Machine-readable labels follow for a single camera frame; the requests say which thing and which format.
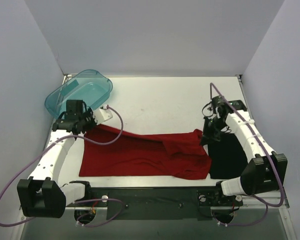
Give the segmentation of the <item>red t shirt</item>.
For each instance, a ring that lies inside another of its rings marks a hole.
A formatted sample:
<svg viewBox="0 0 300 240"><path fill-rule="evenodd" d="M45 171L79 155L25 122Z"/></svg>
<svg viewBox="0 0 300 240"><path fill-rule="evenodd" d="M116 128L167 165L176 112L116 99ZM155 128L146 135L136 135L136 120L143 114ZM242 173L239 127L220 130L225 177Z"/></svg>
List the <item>red t shirt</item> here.
<svg viewBox="0 0 300 240"><path fill-rule="evenodd" d="M202 131L134 134L99 125L85 134L80 177L172 176L203 180L212 160Z"/></svg>

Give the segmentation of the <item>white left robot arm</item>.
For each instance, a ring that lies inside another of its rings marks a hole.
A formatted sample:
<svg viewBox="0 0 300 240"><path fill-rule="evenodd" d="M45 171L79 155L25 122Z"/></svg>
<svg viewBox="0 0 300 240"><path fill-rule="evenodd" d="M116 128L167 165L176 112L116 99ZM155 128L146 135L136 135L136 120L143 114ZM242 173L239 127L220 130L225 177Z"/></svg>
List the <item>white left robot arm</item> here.
<svg viewBox="0 0 300 240"><path fill-rule="evenodd" d="M49 143L40 161L29 175L17 184L17 193L26 217L60 218L68 205L77 201L88 206L93 200L89 182L71 180L58 184L68 152L79 134L96 125L93 111L83 100L67 100L66 109L52 125Z"/></svg>

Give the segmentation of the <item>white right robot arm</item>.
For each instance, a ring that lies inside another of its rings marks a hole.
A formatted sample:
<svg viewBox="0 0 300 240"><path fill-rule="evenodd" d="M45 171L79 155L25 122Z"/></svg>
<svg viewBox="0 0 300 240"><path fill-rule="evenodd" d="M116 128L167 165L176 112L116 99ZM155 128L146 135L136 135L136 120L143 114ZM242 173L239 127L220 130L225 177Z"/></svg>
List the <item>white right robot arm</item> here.
<svg viewBox="0 0 300 240"><path fill-rule="evenodd" d="M238 140L247 159L240 176L220 181L213 199L219 205L226 204L231 196L256 194L279 190L284 193L283 183L288 160L283 153L276 153L264 140L241 100L227 101L215 96L209 102L211 115L204 117L202 146L219 142L227 128Z"/></svg>

